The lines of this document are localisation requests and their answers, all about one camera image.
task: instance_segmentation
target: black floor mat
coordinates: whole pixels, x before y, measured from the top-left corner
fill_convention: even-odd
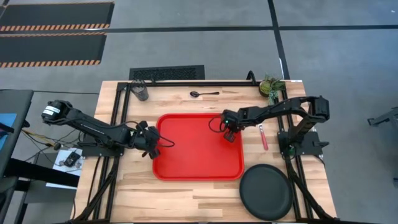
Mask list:
[[[0,67],[97,65],[104,33],[0,35]]]
[[[113,2],[8,5],[0,31],[107,28]]]
[[[142,80],[204,80],[204,65],[130,68],[129,79]]]

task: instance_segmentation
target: black cable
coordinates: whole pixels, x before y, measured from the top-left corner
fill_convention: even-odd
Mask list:
[[[40,141],[36,140],[36,139],[33,138],[33,136],[31,136],[29,133],[25,133],[25,134],[27,134],[27,136],[28,136],[31,140],[33,140],[33,141],[35,141],[35,142],[37,142],[37,143],[39,143],[39,144],[42,144],[42,145],[47,146],[47,147],[52,147],[52,145],[49,144],[49,143],[44,143],[44,142],[40,142]]]
[[[295,147],[292,147],[293,148],[293,150],[294,150],[294,154],[293,154],[293,157],[290,157],[289,156],[289,160],[290,161],[292,161],[294,158],[296,158],[296,156],[297,156],[297,150],[296,150],[296,148]]]
[[[68,171],[62,171],[62,172],[75,172],[75,171],[78,171],[78,170],[81,170],[81,168],[79,168],[79,169],[74,169],[74,170],[68,170]]]
[[[29,139],[29,140],[39,149],[39,152],[38,152],[38,153],[42,153],[42,154],[47,158],[47,160],[51,162],[51,164],[55,164],[56,166],[61,166],[60,164],[56,164],[56,163],[55,163],[54,161],[52,161],[45,153],[43,153],[43,152],[42,152],[42,149],[36,144],[36,142],[34,142],[33,140],[31,140],[31,138],[29,138],[25,132],[22,132],[22,133],[25,135],[25,137],[26,137],[27,139]]]
[[[226,131],[226,129],[227,129],[227,127],[226,127],[226,125],[224,125],[224,128],[222,128],[222,125],[223,125],[223,123],[222,122],[220,122],[220,126],[219,126],[219,131],[217,131],[217,130],[214,130],[213,128],[211,128],[211,122],[213,122],[214,121],[214,119],[216,119],[216,118],[220,118],[221,117],[221,115],[220,114],[218,114],[218,115],[216,115],[216,116],[214,116],[214,117],[212,117],[210,120],[209,120],[209,123],[208,123],[208,125],[209,125],[209,128],[210,128],[210,130],[212,130],[213,132],[215,132],[215,133],[223,133],[223,132],[225,132]]]
[[[79,136],[77,137],[77,139],[80,141],[80,142],[82,142],[82,140],[80,139],[80,135],[82,134],[82,132],[80,131],[79,132]]]
[[[8,135],[8,133],[2,134],[2,135],[0,136],[0,139],[2,139],[4,136],[7,136],[7,135]]]
[[[169,139],[167,139],[167,138],[165,138],[165,137],[162,137],[161,135],[159,135],[159,137],[160,137],[161,139],[164,139],[164,140],[170,142],[171,145],[169,145],[169,146],[165,146],[165,145],[156,145],[156,146],[160,146],[160,147],[173,147],[173,146],[175,145],[175,143],[174,143],[173,141],[171,141],[171,140],[169,140]]]
[[[76,215],[76,203],[75,203],[75,198],[73,198],[73,215],[72,215],[72,220],[75,219]]]
[[[97,159],[97,163],[95,164],[94,174],[93,174],[93,180],[91,180],[90,192],[88,193],[87,206],[90,204],[91,193],[92,193],[92,191],[93,191],[95,175],[97,174],[97,168],[98,168],[98,164],[100,163],[100,160],[101,160],[101,158],[99,157],[99,158]]]
[[[25,159],[24,162],[31,160],[33,157],[35,157],[38,153],[41,153],[43,151],[45,151],[46,149],[49,149],[51,147],[45,147],[44,149],[41,149],[39,152],[36,152],[33,156],[30,156],[29,158]]]
[[[313,155],[313,156],[315,156],[315,158],[317,158],[323,164],[323,166],[326,167],[325,161],[323,161],[323,159],[321,159],[320,157],[318,157],[316,155]]]
[[[114,125],[114,126],[102,126],[102,125],[96,124],[96,123],[91,122],[91,121],[87,121],[87,122],[89,122],[89,123],[91,123],[91,124],[93,124],[93,125],[95,125],[95,126],[97,126],[99,128],[108,128],[108,129],[118,128],[118,127],[123,126],[123,125],[128,124],[128,123],[134,123],[134,124],[138,125],[143,130],[142,126],[137,121],[126,121],[126,122],[123,122],[123,123],[120,123],[120,124]]]
[[[73,132],[75,132],[75,131],[77,131],[77,130],[76,130],[76,129],[73,129],[73,130],[70,131],[66,136],[64,136],[64,137],[62,137],[62,138],[60,138],[60,139],[53,139],[53,138],[47,137],[47,136],[45,136],[45,135],[43,135],[43,134],[38,134],[38,135],[42,136],[42,137],[45,138],[45,139],[53,140],[53,141],[55,141],[55,143],[62,142],[63,144],[71,144],[71,145],[73,146],[72,143],[75,142],[77,139],[75,139],[75,140],[73,140],[73,141],[71,141],[71,142],[62,141],[62,139],[68,137],[71,133],[73,133]]]

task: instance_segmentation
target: table leg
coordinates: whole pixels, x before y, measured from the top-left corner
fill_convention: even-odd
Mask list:
[[[4,175],[8,177],[14,176],[25,177],[34,180],[43,180],[53,184],[62,184],[71,187],[77,187],[79,183],[79,176],[77,175],[49,169],[17,159],[9,160]]]

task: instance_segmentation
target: black table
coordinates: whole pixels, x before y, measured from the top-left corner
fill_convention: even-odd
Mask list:
[[[14,132],[7,135],[7,139],[0,150],[0,177],[2,177],[0,179],[0,194],[5,196],[5,201],[0,208],[0,223],[3,223],[6,217],[15,190],[25,192],[16,219],[16,223],[22,223],[27,207],[24,199],[29,190],[30,181],[19,180],[19,177],[72,187],[78,185],[78,176],[11,158],[21,130],[24,125],[28,124],[25,119],[33,93],[32,90],[0,90],[0,114],[12,113],[17,115],[12,125]]]

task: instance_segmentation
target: red plastic tray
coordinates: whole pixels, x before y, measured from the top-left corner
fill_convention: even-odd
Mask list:
[[[160,135],[174,141],[173,147],[158,147],[160,156],[152,169],[160,180],[236,180],[243,174],[241,133],[235,141],[224,133],[209,129],[209,120],[217,114],[165,114],[157,121]],[[211,122],[218,129],[220,119]],[[159,144],[170,145],[161,139]]]

